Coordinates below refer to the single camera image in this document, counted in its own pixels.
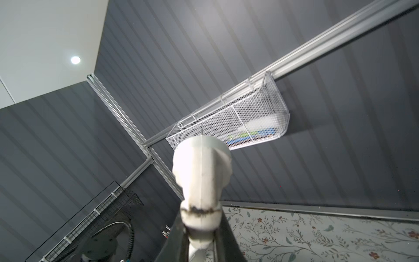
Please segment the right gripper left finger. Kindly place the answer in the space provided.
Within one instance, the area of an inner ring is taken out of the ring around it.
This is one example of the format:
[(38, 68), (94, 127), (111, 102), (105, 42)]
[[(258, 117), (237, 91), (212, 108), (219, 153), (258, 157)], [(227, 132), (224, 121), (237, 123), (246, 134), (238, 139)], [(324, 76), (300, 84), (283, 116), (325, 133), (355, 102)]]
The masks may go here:
[(171, 227), (169, 238), (166, 240), (155, 262), (188, 262), (189, 239), (188, 230), (182, 222), (179, 212)]

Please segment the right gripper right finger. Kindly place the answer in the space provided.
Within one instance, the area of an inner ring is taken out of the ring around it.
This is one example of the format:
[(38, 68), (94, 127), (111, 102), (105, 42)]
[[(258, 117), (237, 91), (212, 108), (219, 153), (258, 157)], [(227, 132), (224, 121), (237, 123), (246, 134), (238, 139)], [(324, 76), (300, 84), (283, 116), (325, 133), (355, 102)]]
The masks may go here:
[(215, 230), (215, 262), (246, 262), (225, 213)]

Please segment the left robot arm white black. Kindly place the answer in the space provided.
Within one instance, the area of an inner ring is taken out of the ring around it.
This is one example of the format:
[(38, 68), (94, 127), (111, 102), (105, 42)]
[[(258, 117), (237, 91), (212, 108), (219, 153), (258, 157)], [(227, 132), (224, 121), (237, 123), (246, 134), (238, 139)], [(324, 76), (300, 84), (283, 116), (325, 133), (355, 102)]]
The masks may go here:
[(118, 241), (115, 236), (105, 233), (105, 231), (113, 226), (125, 226), (127, 228), (129, 237), (128, 247), (125, 257), (120, 262), (131, 262), (134, 250), (135, 230), (131, 222), (127, 221), (113, 222), (99, 229), (83, 243), (61, 253), (53, 261), (64, 262), (67, 258), (70, 258), (70, 262), (116, 262)]

